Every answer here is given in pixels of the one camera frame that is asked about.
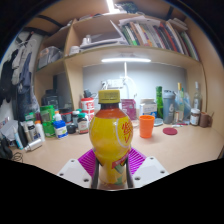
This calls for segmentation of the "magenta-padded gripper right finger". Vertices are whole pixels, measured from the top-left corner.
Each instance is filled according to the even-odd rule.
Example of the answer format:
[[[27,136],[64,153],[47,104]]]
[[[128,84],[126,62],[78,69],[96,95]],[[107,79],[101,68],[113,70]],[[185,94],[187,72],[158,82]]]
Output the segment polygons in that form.
[[[168,175],[154,156],[146,157],[134,148],[126,160],[126,173],[129,188],[140,188]]]

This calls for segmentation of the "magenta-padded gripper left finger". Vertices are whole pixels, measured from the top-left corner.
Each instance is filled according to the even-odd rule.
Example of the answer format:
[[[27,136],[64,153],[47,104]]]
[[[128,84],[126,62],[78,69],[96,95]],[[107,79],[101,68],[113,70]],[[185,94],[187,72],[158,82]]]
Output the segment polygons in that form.
[[[58,176],[78,186],[90,189],[98,187],[99,162],[92,149],[78,159],[70,159],[58,172]]]

